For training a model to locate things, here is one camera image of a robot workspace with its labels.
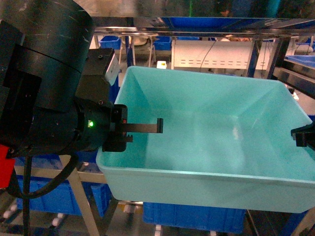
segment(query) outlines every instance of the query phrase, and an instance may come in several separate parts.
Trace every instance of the black cable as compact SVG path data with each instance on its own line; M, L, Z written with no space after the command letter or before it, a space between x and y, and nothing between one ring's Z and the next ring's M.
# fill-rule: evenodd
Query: black cable
M23 174L23 194L30 193L31 183L31 169L32 169L32 157L25 157L24 174ZM30 200L23 199L23 234L24 236L31 235L30 225Z
M213 46L215 45L215 43L216 43L216 41L212 44L212 46L210 47L210 49L207 51L205 57L203 58L202 63L201 63L201 65L200 65L199 72L201 72L201 67L202 67L202 65L203 65L203 62L205 61L207 55L209 54L209 52L211 51L211 49L213 48Z
M267 43L266 43L266 46L265 46L264 58L262 60L261 73L260 73L262 79L263 79L262 71L264 70L264 65L265 65L266 50L267 50Z
M13 173L11 176L11 180L9 183L9 186L6 188L8 194L10 194L11 196L15 197L15 198L22 198L22 199L33 199L33 198L39 198L47 193L50 193L51 191L53 191L56 187L58 187L62 182L64 182L69 175L72 173L72 171L74 170L74 168L77 166L79 161L79 157L77 154L73 154L71 155L70 161L68 162L68 164L64 167L64 169L55 177L53 178L51 181L48 182L48 184L46 184L44 187L25 194L21 192L21 189L19 187L19 183L16 177L16 172L13 169Z

